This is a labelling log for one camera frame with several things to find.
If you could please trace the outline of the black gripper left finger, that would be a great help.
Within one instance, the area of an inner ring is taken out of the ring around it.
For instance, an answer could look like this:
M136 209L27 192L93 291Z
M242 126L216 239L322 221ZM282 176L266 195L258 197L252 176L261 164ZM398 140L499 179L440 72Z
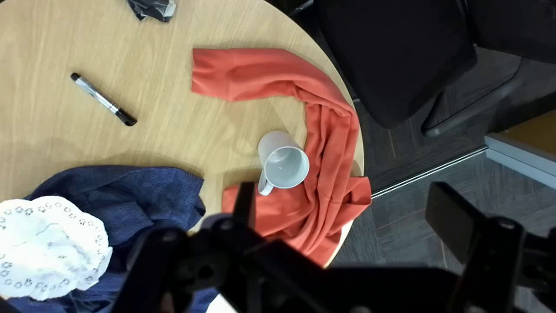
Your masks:
M256 185L242 183L233 207L232 228L252 228L256 225Z

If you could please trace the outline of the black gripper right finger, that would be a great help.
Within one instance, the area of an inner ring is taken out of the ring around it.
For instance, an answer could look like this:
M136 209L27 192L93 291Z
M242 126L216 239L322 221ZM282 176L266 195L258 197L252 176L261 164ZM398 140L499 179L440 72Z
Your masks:
M428 193L426 221L456 259L468 265L485 235L489 218L449 183L433 183Z

